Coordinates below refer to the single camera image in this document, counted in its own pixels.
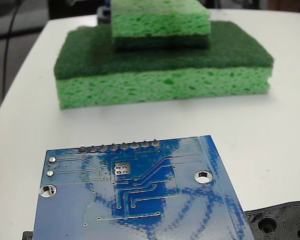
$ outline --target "sponge stack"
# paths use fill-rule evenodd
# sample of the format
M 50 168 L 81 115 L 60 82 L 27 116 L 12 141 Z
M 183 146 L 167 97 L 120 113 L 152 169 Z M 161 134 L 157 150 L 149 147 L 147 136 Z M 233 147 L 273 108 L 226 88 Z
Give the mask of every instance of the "sponge stack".
M 197 4 L 112 0 L 112 26 L 68 34 L 54 69 L 60 107 L 265 94 L 273 70 L 271 55 L 234 23 L 209 22 L 209 13 Z M 187 20 L 174 15 L 175 10 L 189 13 Z M 167 25 L 160 20 L 166 15 Z M 197 40 L 204 42 L 210 30 L 209 47 L 204 47 Z M 164 48 L 167 43 L 170 49 Z

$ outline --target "blurry background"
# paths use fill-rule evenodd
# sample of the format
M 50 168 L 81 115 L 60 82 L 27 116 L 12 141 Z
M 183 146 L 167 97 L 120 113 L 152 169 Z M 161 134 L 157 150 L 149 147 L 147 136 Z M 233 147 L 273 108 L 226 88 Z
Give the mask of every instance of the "blurry background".
M 0 0 L 0 104 L 48 20 L 96 14 L 105 1 L 108 0 Z M 300 0 L 199 1 L 207 8 L 300 12 Z

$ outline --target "white tabletop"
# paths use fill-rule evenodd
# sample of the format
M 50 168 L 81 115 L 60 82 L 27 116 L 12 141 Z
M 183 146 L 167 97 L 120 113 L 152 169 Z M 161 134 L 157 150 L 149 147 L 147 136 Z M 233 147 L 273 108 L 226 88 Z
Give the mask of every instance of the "white tabletop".
M 275 58 L 266 95 L 60 110 L 54 64 L 67 32 L 96 16 L 50 21 L 0 109 L 0 240 L 32 231 L 46 150 L 212 135 L 243 210 L 300 200 L 300 14 L 213 10 Z

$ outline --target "blue object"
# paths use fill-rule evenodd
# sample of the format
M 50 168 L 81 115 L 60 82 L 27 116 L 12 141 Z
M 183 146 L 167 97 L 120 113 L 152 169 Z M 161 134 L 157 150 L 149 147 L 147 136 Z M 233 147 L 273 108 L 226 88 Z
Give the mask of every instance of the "blue object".
M 128 146 L 48 150 L 33 240 L 254 239 L 210 136 Z

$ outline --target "black plastic piece with holes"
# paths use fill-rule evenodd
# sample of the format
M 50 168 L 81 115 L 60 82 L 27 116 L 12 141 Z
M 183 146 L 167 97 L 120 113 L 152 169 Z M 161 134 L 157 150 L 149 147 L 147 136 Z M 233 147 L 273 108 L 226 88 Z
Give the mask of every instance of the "black plastic piece with holes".
M 300 201 L 246 211 L 255 240 L 300 240 Z M 22 240 L 32 240 L 25 231 Z
M 33 235 L 33 231 L 25 231 L 22 235 L 22 240 L 32 240 Z

